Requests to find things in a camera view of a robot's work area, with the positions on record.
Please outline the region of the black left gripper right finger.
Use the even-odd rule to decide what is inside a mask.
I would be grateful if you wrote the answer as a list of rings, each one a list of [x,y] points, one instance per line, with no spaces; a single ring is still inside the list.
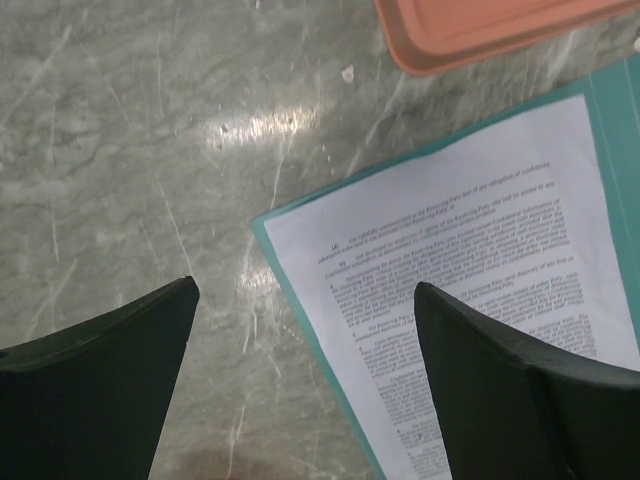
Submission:
[[[455,479],[636,479],[639,374],[552,346],[429,283],[414,292]]]

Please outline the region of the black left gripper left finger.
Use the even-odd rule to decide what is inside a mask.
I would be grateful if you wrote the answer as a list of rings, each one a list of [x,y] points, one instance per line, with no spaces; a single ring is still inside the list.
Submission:
[[[198,301],[185,277],[2,350],[2,478],[147,478]]]

